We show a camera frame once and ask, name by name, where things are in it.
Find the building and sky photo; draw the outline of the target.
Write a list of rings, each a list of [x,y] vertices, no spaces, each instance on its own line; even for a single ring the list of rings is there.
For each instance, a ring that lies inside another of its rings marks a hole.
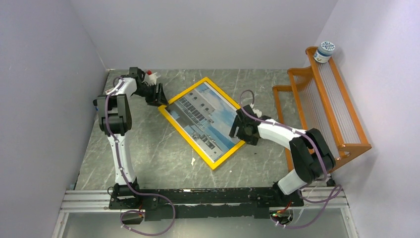
[[[234,101],[204,80],[171,99],[160,111],[215,169],[243,144],[229,135],[237,109]]]

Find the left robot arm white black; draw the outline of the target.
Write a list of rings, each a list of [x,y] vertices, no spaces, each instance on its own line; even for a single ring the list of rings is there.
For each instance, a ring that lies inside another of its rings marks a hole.
[[[115,167],[115,185],[112,188],[113,202],[121,201],[129,208],[141,204],[142,195],[138,189],[129,149],[128,132],[132,129],[132,115],[129,99],[133,95],[143,97],[149,106],[167,106],[168,100],[163,85],[158,82],[156,72],[131,67],[125,75],[113,81],[113,87],[94,99],[98,111],[100,130],[111,145]]]

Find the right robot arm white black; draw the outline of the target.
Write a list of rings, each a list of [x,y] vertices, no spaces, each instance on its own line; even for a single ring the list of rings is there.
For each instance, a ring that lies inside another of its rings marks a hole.
[[[271,117],[258,117],[251,106],[236,111],[230,137],[256,145],[259,139],[275,142],[291,153],[293,169],[274,184],[272,199],[279,206],[291,200],[292,193],[317,179],[324,179],[336,161],[322,133],[312,128],[296,129]]]

